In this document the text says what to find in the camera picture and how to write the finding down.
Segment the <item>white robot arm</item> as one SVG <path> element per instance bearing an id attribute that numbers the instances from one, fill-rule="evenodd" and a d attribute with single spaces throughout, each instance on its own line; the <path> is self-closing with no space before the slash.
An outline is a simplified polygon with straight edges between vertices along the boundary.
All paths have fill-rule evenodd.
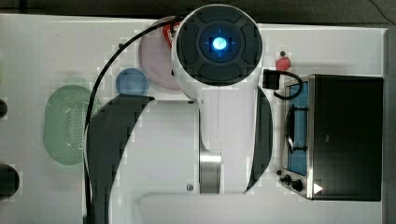
<path id="1" fill-rule="evenodd" d="M 171 62 L 182 91 L 199 109 L 201 194 L 242 193 L 252 175 L 264 43 L 243 10 L 207 5 L 189 13 L 172 43 Z"/>

